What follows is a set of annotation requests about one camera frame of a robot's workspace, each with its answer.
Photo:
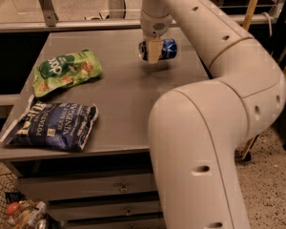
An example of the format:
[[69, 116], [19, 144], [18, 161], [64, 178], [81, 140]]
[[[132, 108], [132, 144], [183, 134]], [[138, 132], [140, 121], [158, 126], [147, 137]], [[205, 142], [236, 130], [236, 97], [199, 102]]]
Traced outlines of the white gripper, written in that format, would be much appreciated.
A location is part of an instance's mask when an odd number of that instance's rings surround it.
[[158, 12], [155, 10], [143, 10], [141, 12], [140, 26], [143, 31], [143, 38], [148, 40], [147, 58], [150, 64], [158, 62], [163, 47], [163, 42], [159, 38], [168, 31], [172, 21], [171, 15], [167, 12]]

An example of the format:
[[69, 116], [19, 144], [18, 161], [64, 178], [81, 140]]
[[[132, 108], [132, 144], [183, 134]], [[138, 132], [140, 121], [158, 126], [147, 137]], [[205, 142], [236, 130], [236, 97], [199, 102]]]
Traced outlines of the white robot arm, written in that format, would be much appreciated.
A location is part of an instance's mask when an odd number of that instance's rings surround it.
[[149, 118], [153, 173], [167, 229], [250, 229], [235, 148], [275, 122], [286, 78], [269, 53], [210, 0], [143, 0], [148, 60], [175, 21], [212, 79], [177, 87]]

